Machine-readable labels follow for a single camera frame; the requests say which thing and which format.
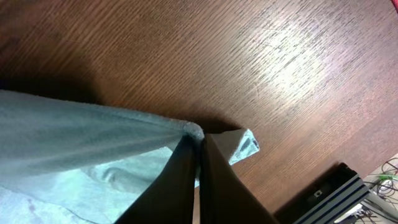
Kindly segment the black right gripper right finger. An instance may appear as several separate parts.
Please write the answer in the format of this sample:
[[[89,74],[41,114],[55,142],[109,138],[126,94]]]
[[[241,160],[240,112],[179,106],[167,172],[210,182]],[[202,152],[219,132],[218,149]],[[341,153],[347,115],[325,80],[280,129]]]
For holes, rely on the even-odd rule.
[[[199,156],[201,223],[277,224],[239,180],[209,134]]]

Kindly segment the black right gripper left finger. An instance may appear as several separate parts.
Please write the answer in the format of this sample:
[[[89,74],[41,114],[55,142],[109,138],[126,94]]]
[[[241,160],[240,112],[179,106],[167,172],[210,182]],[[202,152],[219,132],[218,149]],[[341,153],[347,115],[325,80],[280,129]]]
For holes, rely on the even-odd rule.
[[[181,138],[164,169],[116,224],[191,223],[195,190],[195,143]]]

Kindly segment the light blue t-shirt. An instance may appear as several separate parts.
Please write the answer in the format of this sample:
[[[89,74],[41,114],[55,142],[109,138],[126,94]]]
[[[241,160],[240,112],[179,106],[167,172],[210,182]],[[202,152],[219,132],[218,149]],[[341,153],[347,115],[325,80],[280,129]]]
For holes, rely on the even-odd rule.
[[[206,135],[188,121],[3,90],[1,222],[116,223],[184,136],[200,189]],[[259,150],[248,129],[209,135],[230,166]]]

